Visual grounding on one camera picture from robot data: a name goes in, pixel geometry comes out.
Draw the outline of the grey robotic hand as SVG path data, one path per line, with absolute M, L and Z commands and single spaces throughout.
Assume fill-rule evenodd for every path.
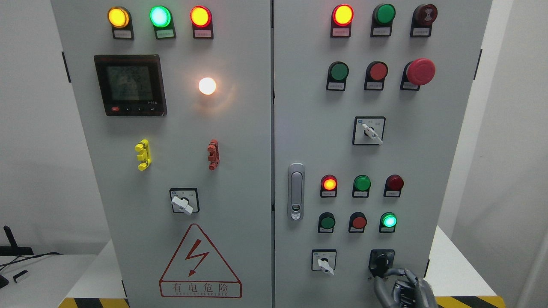
M 374 277 L 374 292 L 384 308 L 438 308 L 431 285 L 406 268 L 391 268 L 384 275 L 401 275 L 392 291 L 385 288 L 381 277 Z

